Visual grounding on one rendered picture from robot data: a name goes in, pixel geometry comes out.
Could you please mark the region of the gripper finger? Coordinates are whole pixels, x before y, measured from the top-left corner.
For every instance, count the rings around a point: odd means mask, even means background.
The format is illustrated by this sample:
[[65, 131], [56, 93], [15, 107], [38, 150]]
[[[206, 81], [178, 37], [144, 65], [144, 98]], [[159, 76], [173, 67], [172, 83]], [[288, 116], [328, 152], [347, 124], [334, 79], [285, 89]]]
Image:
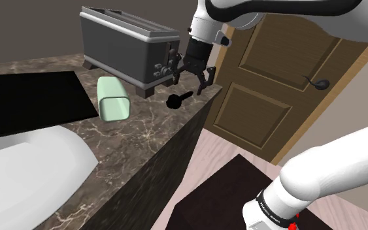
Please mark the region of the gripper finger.
[[201, 92], [208, 86], [211, 86], [214, 82], [214, 77], [216, 74], [216, 67], [207, 67], [208, 79], [205, 78], [204, 72], [200, 71], [196, 74], [199, 79], [200, 85], [197, 90], [197, 95], [201, 95]]
[[180, 67], [178, 64], [174, 66], [173, 71], [173, 84], [177, 85], [180, 80], [180, 74], [187, 70], [189, 63], [183, 63]]

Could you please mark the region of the grey toaster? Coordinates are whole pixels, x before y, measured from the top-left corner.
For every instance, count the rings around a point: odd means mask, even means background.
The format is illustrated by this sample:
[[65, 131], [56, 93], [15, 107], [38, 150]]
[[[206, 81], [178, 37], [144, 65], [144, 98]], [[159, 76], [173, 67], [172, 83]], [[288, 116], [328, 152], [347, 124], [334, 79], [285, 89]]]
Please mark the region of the grey toaster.
[[170, 51], [180, 32], [121, 10], [82, 7], [80, 24], [86, 69], [100, 68], [135, 86], [148, 98], [155, 87], [173, 85]]

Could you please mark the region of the brown panelled door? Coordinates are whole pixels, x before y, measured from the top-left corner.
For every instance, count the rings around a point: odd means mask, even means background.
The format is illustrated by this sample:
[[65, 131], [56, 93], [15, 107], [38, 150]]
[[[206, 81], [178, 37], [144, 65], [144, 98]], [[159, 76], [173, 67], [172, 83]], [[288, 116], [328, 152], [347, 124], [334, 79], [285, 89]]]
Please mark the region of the brown panelled door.
[[277, 164], [368, 62], [368, 43], [328, 35], [297, 17], [268, 14], [216, 59], [222, 87], [205, 127]]

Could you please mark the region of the white sink basin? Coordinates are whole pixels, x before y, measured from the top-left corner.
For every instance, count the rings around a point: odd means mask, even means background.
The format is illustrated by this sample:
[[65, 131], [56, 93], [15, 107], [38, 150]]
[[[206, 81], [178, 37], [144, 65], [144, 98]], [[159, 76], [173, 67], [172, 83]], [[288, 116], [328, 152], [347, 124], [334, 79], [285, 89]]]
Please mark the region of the white sink basin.
[[36, 228], [97, 164], [83, 139], [59, 125], [0, 137], [0, 230]]

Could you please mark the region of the black measuring scoop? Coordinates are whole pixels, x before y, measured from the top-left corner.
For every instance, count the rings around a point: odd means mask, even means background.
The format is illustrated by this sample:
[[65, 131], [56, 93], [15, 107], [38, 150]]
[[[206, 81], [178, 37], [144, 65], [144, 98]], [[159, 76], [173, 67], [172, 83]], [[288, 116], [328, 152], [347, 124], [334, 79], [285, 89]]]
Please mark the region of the black measuring scoop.
[[170, 109], [178, 109], [180, 108], [183, 100], [191, 97], [193, 95], [193, 91], [188, 91], [182, 95], [172, 94], [166, 100], [166, 105]]

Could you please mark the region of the mint green rectangular cup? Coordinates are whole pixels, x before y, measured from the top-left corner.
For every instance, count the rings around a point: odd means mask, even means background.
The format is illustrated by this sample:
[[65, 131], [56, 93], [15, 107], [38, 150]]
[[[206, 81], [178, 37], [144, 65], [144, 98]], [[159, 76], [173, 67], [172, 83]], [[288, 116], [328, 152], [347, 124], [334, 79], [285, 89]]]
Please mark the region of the mint green rectangular cup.
[[99, 117], [104, 122], [126, 120], [130, 115], [129, 96], [115, 76], [101, 76], [97, 81]]

